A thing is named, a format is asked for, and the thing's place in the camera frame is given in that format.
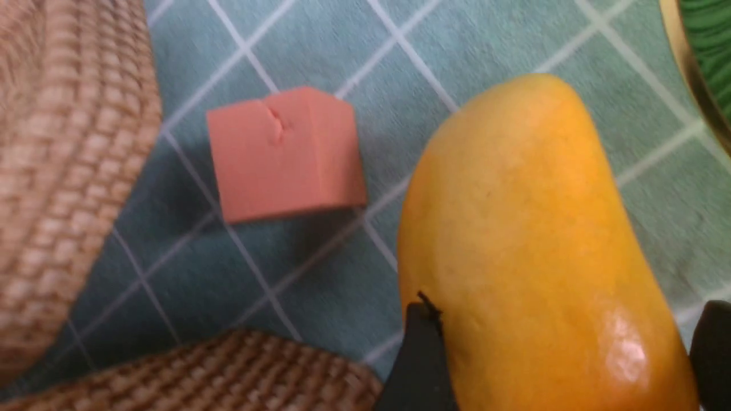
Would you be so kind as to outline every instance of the mango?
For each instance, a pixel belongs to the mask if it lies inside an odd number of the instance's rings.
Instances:
[[[398,260],[404,310],[421,291],[443,311],[461,411],[699,409],[591,117],[558,78],[496,86],[439,128]]]

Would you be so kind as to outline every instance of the woven rattan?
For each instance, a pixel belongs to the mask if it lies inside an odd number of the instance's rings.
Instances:
[[[367,368],[258,331],[231,331],[0,405],[0,411],[366,411]]]
[[[142,0],[0,0],[0,383],[56,338],[160,118]]]

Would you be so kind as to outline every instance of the checkered tablecloth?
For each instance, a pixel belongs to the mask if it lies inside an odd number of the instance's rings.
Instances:
[[[426,141],[527,72],[591,109],[683,337],[730,296],[731,163],[695,110],[655,0],[147,0],[159,142],[68,326],[8,394],[261,328],[386,377],[401,340],[395,235]],[[205,111],[303,84],[351,102],[371,204],[221,221]]]

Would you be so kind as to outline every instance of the black object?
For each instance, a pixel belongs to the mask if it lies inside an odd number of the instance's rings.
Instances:
[[[406,308],[404,343],[374,411],[458,411],[441,312],[424,296]]]
[[[731,410],[731,303],[707,302],[693,333],[690,361],[705,411]]]

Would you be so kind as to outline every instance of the foam cube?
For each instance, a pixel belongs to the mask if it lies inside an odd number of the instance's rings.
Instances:
[[[363,206],[366,183],[350,104],[301,87],[208,112],[227,222]]]

